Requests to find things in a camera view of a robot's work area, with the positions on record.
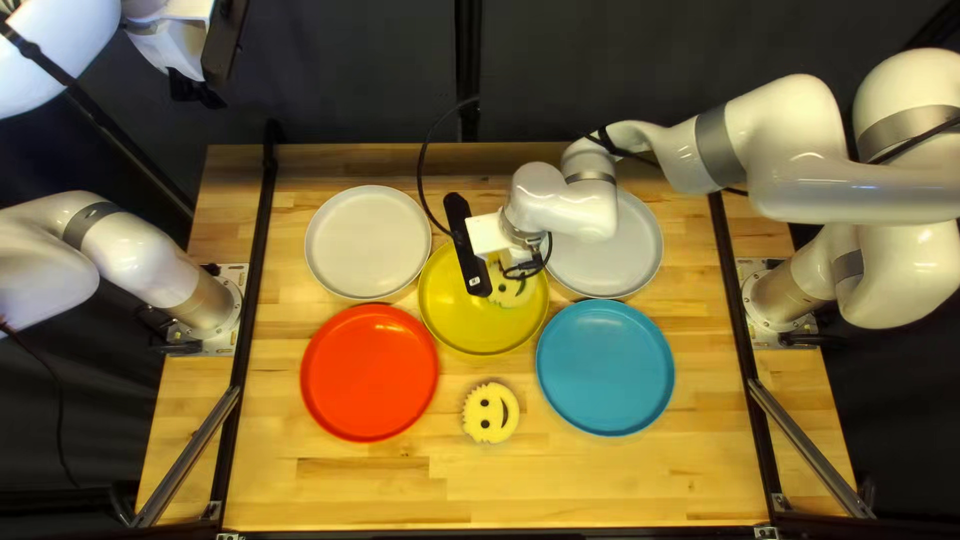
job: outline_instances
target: white plate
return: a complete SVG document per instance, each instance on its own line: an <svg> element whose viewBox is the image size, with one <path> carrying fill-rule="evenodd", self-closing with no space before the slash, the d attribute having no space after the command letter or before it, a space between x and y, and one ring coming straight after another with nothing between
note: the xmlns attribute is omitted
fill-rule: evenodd
<svg viewBox="0 0 960 540"><path fill-rule="evenodd" d="M637 292L657 274L663 236L653 212L622 189L616 194L616 235L604 242L583 242L553 234L546 269L558 282L590 298L620 298Z"/></svg>
<svg viewBox="0 0 960 540"><path fill-rule="evenodd" d="M430 255L430 225L420 206L385 185L337 193L306 229L306 263L328 291L376 300L412 282Z"/></svg>

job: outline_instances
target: wood grain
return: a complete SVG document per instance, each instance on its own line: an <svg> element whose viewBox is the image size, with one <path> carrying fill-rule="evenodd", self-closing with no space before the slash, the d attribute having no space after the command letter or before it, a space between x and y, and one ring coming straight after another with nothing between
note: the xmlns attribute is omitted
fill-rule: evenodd
<svg viewBox="0 0 960 540"><path fill-rule="evenodd" d="M556 162L563 148L554 143L431 146L428 203L441 209L443 195L458 190L475 213L493 211L502 204L509 174L517 166L530 160ZM609 440L566 424L538 389L535 341L494 359L440 346L442 375L431 406L413 427L388 441L347 443L313 422L300 400L300 357L326 319L355 303L333 297L309 274L302 257L303 233L326 199L352 185L390 185L416 197L411 172L418 150L417 145L293 145L279 150L225 527L597 528L764 521L764 495L707 200L673 192L659 171L643 165L621 166L618 178L657 216L664 261L654 280L627 302L660 326L677 366L673 399L652 427ZM210 148L190 243L197 260L247 260L259 163L256 146ZM730 201L729 209L738 249L737 230L749 231L743 238L754 239L751 245L764 250L789 247L785 225L757 218L749 205L739 203ZM756 243L758 234L763 240ZM434 233L434 247L444 241ZM552 312L576 299L551 280ZM414 285L389 300L418 315ZM799 359L780 355L758 357L765 382L849 475L819 354ZM228 378L228 360L168 359L138 503L162 478ZM522 417L506 443L476 445L461 432L460 407L473 385L490 379L515 390ZM783 450L780 441L778 458ZM215 455L211 445L164 522L191 519L203 510ZM796 493L810 508L830 508L829 495L818 490L816 479L796 472L797 463L788 456L779 461L787 476L784 486L796 490L787 491L788 497Z"/></svg>

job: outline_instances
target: gray joint band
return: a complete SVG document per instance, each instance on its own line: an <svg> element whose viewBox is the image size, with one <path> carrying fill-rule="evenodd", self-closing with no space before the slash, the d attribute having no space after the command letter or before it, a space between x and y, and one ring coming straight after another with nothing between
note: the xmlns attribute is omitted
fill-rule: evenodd
<svg viewBox="0 0 960 540"><path fill-rule="evenodd" d="M833 260L830 265L833 270L833 283L837 284L846 278L863 274L863 252L860 250L845 253Z"/></svg>
<svg viewBox="0 0 960 540"><path fill-rule="evenodd" d="M861 161L869 161L881 151L929 131L948 120L960 116L960 108L953 105L924 105L901 110L880 118L856 140L856 151Z"/></svg>
<svg viewBox="0 0 960 540"><path fill-rule="evenodd" d="M727 104L723 104L697 116L693 132L704 168L721 187L747 181L747 171L736 157L727 134L726 110Z"/></svg>
<svg viewBox="0 0 960 540"><path fill-rule="evenodd" d="M585 171L582 173L571 174L570 176L564 178L564 180L566 180L567 185L573 184L574 182L580 182L581 180L602 180L603 182L609 182L613 185L616 185L616 178L600 171Z"/></svg>
<svg viewBox="0 0 960 540"><path fill-rule="evenodd" d="M69 244L73 249L80 251L81 244L84 243L84 236L91 227L97 224L101 219L112 213L122 212L123 209L114 205L110 201L101 201L93 203L79 212L75 213L63 230L63 241Z"/></svg>

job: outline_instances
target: plate rim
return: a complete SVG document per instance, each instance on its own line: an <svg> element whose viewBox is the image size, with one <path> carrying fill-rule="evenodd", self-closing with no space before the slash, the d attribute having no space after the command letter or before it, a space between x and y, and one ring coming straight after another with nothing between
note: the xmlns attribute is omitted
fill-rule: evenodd
<svg viewBox="0 0 960 540"><path fill-rule="evenodd" d="M619 310L621 313L624 313L625 315L626 313L639 315L639 324L645 327L647 331L650 331L650 330L656 331L655 336L659 338L659 341L663 345L663 351L666 352L666 356L669 364L668 365L669 384L667 385L667 389L666 389L666 392L664 393L663 399L661 400L660 406L658 406L658 408L655 409L654 413L648 417L649 421L645 423L641 422L636 424L636 426L638 427L634 426L626 430L618 430L618 431L590 430L587 427L581 425L580 423L572 421L567 415L560 412L557 406L554 405L553 401L550 398L550 393L547 391L546 387L543 384L543 375L542 375L542 370L540 368L541 344L543 343L543 339L547 335L547 331L550 329L550 326L553 325L555 321L563 320L565 318L574 316L576 314L574 311L571 311L567 315L564 315L564 313L569 309L572 309L580 305L596 305L598 303L602 303L604 306L612 306L613 304L616 304L616 305L619 305L619 307L616 307L615 309ZM650 426L652 426L663 415L666 409L670 407L670 402L673 401L673 392L677 385L677 363L673 357L673 351L670 349L670 342L667 341L666 336L663 335L663 331L660 330L660 327L658 327L652 320L650 320L650 317L647 317L639 309L632 306L628 306L623 302L606 299L606 298L590 298L587 300L582 300L580 302L575 302L570 306L567 306L561 309L556 315L554 315L554 317L550 320L550 322L547 323L546 327L543 328L543 332L540 333L540 339L537 342L537 350L535 351L535 354L534 354L534 362L535 362L534 369L537 372L537 385L540 387L540 393L543 395L544 400L550 405L550 408L558 416L560 416L561 419L563 419L570 426L573 426L577 430L580 430L584 433L588 433L590 435L595 435L595 436L605 437L605 438L626 437L629 435L639 433L643 430L646 430Z"/></svg>
<svg viewBox="0 0 960 540"><path fill-rule="evenodd" d="M331 325L339 326L340 324L343 324L349 320L349 318L361 315L381 315L399 320L399 322L403 324L405 328L412 331L421 341L428 345L428 351L430 353L431 360L430 364L433 370L432 381L430 384L430 390L427 393L427 399L423 405L419 407L417 414L402 427L392 430L386 434L377 435L376 437L351 436L343 430L334 428L333 425L323 417L323 415L314 410L315 406L312 405L312 400L308 398L308 385L305 377L303 376L304 371L307 368L307 354L311 349L316 347L317 343L321 341L321 333L324 332L324 330L327 330L327 333L329 333L332 331ZM306 349L303 350L302 357L300 358L300 371L298 372L298 379L300 379L300 400L303 402L303 406L306 407L310 418L312 418L318 426L340 440L352 443L374 443L400 435L411 428L420 418L423 417L423 414L426 413L426 410L430 407L430 404L433 403L433 399L437 394L437 387L439 386L440 381L440 357L437 353L437 347L434 344L433 339L431 339L430 333L428 331L424 331L424 324L417 320L417 317L414 317L410 313L407 313L398 307L387 306L385 304L363 304L361 306L348 307L347 309L338 311L332 317L327 319L317 329L317 331L314 332L314 334L310 337L310 341L307 343Z"/></svg>
<svg viewBox="0 0 960 540"><path fill-rule="evenodd" d="M650 282L652 282L652 281L654 280L654 278L657 276L658 272L660 271L660 267L663 265L663 229L660 228L660 222L657 221L657 216L654 215L653 211L650 210L650 207L648 207L648 206L646 205L646 203L644 203L639 197L637 197L636 195L634 195L634 194L631 193L630 191L627 191L626 189L623 189L622 187L618 187L618 188L617 188L617 194L616 194L616 195L617 195L617 203L618 203L618 204L619 204L619 201L620 201L620 197L623 196L623 195L626 195L626 199L627 199L627 201L628 201L627 204L629 204L629 205L630 205L631 207L633 207L634 209L638 210L638 212L639 212L640 214L643 214L643 215L641 215L640 219L641 219L641 220L644 220L644 219L645 219L646 221L653 223L653 227L654 227L654 229L655 229L656 232L657 232L657 263L654 265L653 271L650 273L650 277L647 278L647 280L644 281L644 282L642 282L640 285L638 285L638 286L636 286L636 287L628 290L627 292L617 293L617 294L614 294L614 295L603 295L603 296L599 296L599 295L594 295L594 294L591 294L591 293L587 293L586 291L584 291L584 290L582 290L582 289L579 289L579 288L576 288L576 287L570 285L566 280L563 280L562 278L558 277L557 274L555 274L554 271L550 269L550 264L547 263L547 265L546 265L546 271L550 273L550 276L551 276L554 280L556 280L557 283L559 283L560 285L562 285L562 286L566 287L567 289L573 291L574 293L579 294L579 295L581 295L581 296L585 296L585 297L587 297L587 298L589 298L589 299L595 299L595 300L615 300L615 299L617 299L617 298L624 298L624 297L630 296L630 295L632 295L632 294L634 294L634 293L637 293L639 290L643 289L643 287L647 286L648 284L650 284Z"/></svg>
<svg viewBox="0 0 960 540"><path fill-rule="evenodd" d="M412 209L416 209L417 215L420 217L420 223L423 225L422 228L426 232L426 235L424 237L426 250L422 260L417 266L417 271L403 285L397 287L396 289L391 290L386 294L379 294L379 295L373 295L373 296L348 295L346 291L338 290L334 288L332 285L330 285L329 283L322 280L319 275L319 272L317 271L316 268L314 268L313 261L309 256L309 249L310 249L309 240L310 238L313 237L314 234L316 234L316 229L319 227L318 224L322 219L321 214L323 213L325 215L325 213L329 213L330 209L332 209L333 206L335 206L338 203L337 201L338 199L340 199L341 200L340 202L342 202L342 200L347 199L347 197L356 196L358 194L357 193L358 191L370 191L370 192L378 191L381 193L386 193L386 194L389 194L391 197L393 197L394 200L402 202L404 205L408 205ZM433 231L430 229L430 222L427 221L426 213L423 211L420 205L418 205L417 202L414 201L412 196L407 195L406 193L404 193L403 191L400 191L395 187L390 187L389 185L382 185L382 184L355 185L353 187L348 187L347 189L343 189L341 191L334 193L333 196L327 199L326 201L324 201L324 203L320 205L317 211L313 213L313 216L310 217L310 223L307 224L306 231L303 234L303 260L306 262L307 269L310 270L310 275L313 276L313 279L316 280L328 292L333 293L341 298L346 298L348 300L360 300L360 301L370 302L370 301L386 298L392 294L396 294L398 291L403 290L403 287L406 287L410 283L414 282L420 276L420 272L423 270L423 265L426 264L427 260L430 258L430 247L432 244L432 236L433 236Z"/></svg>
<svg viewBox="0 0 960 540"><path fill-rule="evenodd" d="M430 257L427 258L427 262L423 265L423 268L421 268L420 270L420 279L417 281L417 309L420 311L420 319L422 319L423 325L426 327L427 331L430 332L430 335L432 335L437 341L440 341L450 349L453 349L454 351L457 351L458 353L463 353L465 355L471 355L471 356L506 355L507 353L515 351L516 349L522 347L524 344L529 342L531 339L537 336L538 332L540 332L540 330L544 328L545 324L548 324L546 320L550 314L550 282L547 280L546 276L543 275L542 272L538 272L537 275L534 276L534 278L540 281L541 286L545 287L546 302L543 303L543 310L542 310L542 313L540 314L540 320L538 321L537 326L533 329L532 332L530 332L529 336L527 336L522 341L516 343L515 345L512 345L507 349L500 349L500 350L494 351L492 353L477 353L475 351L469 351L467 349L457 347L456 345L448 341L446 338L442 337L438 331L434 331L434 329L432 328L432 325L427 322L427 317L424 315L424 310L423 310L422 298L424 296L424 293L422 293L422 291L425 290L425 288L423 287L423 269L425 269L426 265L430 263L430 260L433 258L433 256L437 255L442 249L445 249L447 246L449 246L449 249L451 250L454 249L453 242L447 241L441 244L440 247L438 247L436 250L433 251L433 253L430 254Z"/></svg>

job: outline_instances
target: dark background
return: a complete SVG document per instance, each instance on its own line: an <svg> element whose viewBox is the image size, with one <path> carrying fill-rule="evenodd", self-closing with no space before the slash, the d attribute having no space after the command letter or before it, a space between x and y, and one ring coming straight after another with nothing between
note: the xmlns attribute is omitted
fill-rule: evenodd
<svg viewBox="0 0 960 540"><path fill-rule="evenodd" d="M437 140L570 140L624 118L671 125L797 72L823 79L846 113L870 69L947 4L252 0L242 51L216 88L225 110L173 102L166 77L122 32L80 84L194 197L206 145L258 143L267 117L291 142L414 142L476 88L479 123L461 131L451 121ZM960 40L946 46L960 50ZM465 75L465 65L475 69ZM0 163L0 206L84 188L180 243L188 236L189 222L63 98L0 121ZM139 479L162 358L132 320L138 304L103 284L83 306L23 332L65 380L64 445L84 487ZM903 329L828 325L855 340L825 358L857 479L876 485L880 515L960 518L958 323L960 296ZM0 491L69 487L55 418L49 376L0 341ZM110 526L98 512L0 513L0 538Z"/></svg>

